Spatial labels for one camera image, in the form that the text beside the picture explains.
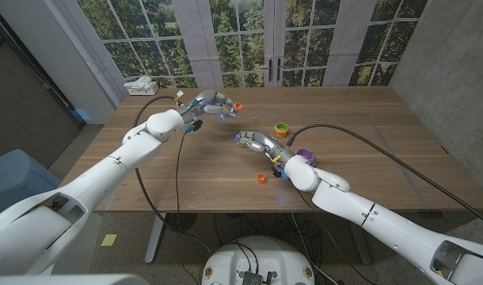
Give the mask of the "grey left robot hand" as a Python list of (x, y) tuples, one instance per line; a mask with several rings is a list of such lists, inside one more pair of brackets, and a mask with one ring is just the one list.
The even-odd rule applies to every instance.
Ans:
[(216, 115), (221, 120), (235, 117), (242, 109), (240, 102), (233, 101), (227, 95), (214, 89), (199, 93), (190, 103), (178, 108), (184, 122), (196, 121), (202, 115)]

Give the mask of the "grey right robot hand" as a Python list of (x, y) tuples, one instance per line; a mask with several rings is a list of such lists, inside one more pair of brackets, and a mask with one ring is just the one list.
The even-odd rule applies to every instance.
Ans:
[(265, 154), (272, 162), (286, 164), (295, 154), (278, 139), (255, 131), (240, 131), (235, 142), (245, 145), (250, 150)]

